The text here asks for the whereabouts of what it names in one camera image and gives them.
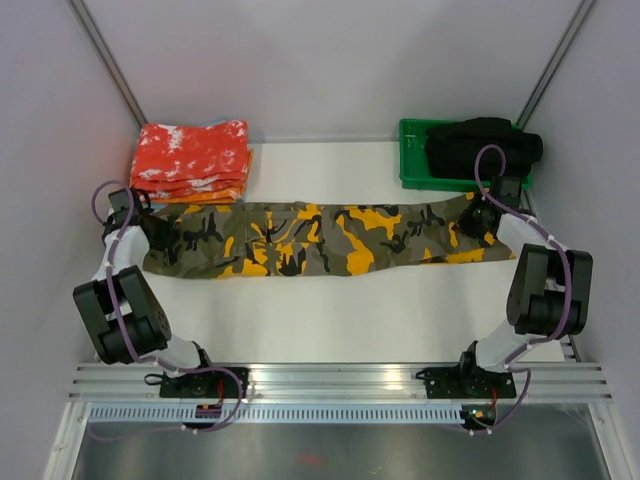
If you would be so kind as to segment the black trousers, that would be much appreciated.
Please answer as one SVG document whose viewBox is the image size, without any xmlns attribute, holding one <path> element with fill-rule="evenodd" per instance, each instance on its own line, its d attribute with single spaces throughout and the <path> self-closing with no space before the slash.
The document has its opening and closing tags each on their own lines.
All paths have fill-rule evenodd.
<svg viewBox="0 0 640 480">
<path fill-rule="evenodd" d="M 441 179 L 490 181 L 500 174 L 524 179 L 544 148 L 540 135 L 497 117 L 438 124 L 425 134 L 429 171 Z"/>
</svg>

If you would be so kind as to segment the camouflage yellow green trousers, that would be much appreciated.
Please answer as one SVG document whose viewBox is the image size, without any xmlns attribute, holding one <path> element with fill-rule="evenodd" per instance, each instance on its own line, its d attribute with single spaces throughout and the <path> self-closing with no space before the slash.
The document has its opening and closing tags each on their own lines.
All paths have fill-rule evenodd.
<svg viewBox="0 0 640 480">
<path fill-rule="evenodd" d="M 491 233 L 456 226 L 471 195 L 418 204 L 244 202 L 169 205 L 171 228 L 152 240 L 145 271 L 181 279 L 350 277 L 394 267 L 511 260 Z"/>
</svg>

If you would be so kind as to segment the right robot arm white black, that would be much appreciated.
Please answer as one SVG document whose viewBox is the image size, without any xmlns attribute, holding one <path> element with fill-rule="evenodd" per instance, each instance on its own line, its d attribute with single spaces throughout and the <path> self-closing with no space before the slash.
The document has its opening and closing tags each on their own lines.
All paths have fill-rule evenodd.
<svg viewBox="0 0 640 480">
<path fill-rule="evenodd" d="M 581 333 L 587 322 L 593 257 L 562 245 L 519 208 L 521 181 L 496 176 L 486 193 L 477 193 L 457 227 L 476 239 L 492 234 L 516 256 L 517 266 L 506 300 L 505 319 L 487 337 L 463 352 L 457 387 L 480 395 L 492 377 L 533 349 Z"/>
</svg>

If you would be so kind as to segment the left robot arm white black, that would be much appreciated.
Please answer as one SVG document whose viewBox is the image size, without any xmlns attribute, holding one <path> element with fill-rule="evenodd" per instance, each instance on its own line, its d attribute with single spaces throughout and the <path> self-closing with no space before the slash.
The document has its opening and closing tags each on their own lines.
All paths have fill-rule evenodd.
<svg viewBox="0 0 640 480">
<path fill-rule="evenodd" d="M 171 224 L 153 214 L 149 195 L 116 181 L 108 194 L 110 213 L 100 218 L 104 255 L 91 280 L 77 286 L 73 300 L 99 359 L 107 365 L 155 364 L 181 377 L 197 397 L 210 395 L 218 374 L 205 350 L 172 333 L 168 316 L 143 274 L 151 251 L 174 240 Z"/>
</svg>

